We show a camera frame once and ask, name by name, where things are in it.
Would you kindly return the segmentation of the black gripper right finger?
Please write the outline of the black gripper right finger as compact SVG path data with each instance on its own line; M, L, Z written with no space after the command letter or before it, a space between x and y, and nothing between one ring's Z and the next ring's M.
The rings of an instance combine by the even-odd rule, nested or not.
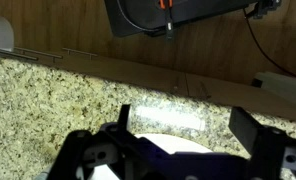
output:
M231 109L229 129L251 156L260 152L259 145L264 126L246 110L241 107Z

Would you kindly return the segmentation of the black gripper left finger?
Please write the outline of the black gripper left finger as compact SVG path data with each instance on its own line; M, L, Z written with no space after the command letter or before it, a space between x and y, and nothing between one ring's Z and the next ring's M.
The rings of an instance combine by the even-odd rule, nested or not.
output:
M124 104L121 106L121 110L117 121L117 128L120 132L127 131L130 109L130 104Z

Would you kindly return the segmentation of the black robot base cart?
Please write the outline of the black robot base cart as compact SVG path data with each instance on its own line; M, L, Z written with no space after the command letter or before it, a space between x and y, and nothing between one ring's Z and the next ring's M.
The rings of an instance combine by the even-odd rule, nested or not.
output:
M126 37L137 33L166 35L165 14L159 0L104 0L111 31ZM171 15L174 29L190 22L244 9L254 4L246 15L260 19L275 11L282 0L173 0Z

